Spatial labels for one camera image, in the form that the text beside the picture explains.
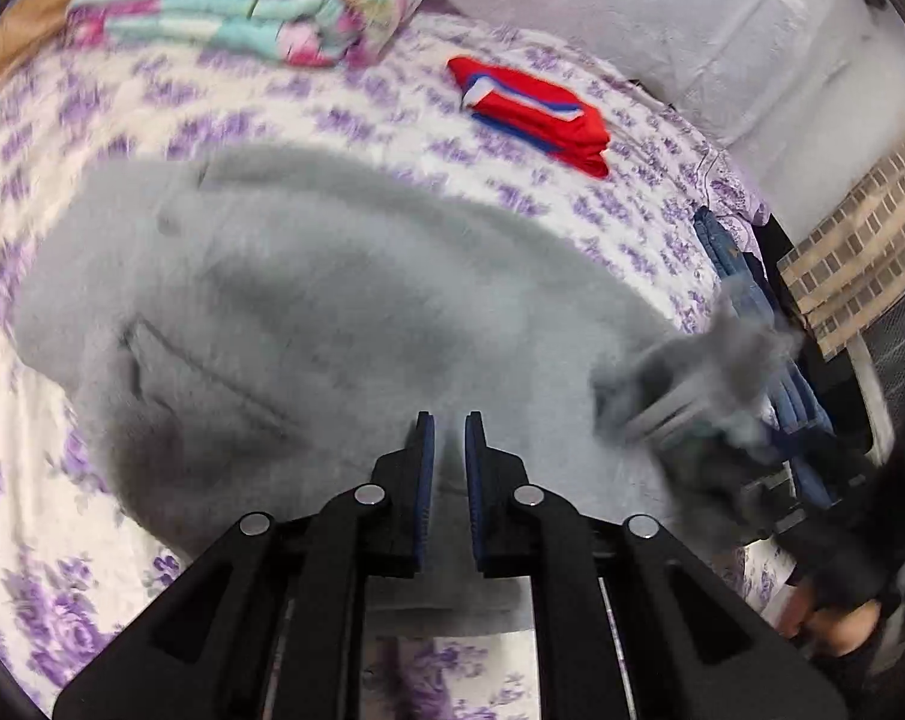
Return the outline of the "right human hand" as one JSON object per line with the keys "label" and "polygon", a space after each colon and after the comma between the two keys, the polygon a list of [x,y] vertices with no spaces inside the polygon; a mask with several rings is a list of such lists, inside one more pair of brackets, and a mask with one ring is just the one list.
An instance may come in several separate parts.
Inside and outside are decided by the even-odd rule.
{"label": "right human hand", "polygon": [[881,616],[882,606],[877,600],[866,601],[851,611],[819,606],[814,585],[803,580],[781,608],[775,629],[786,639],[805,632],[821,652],[843,656],[866,644]]}

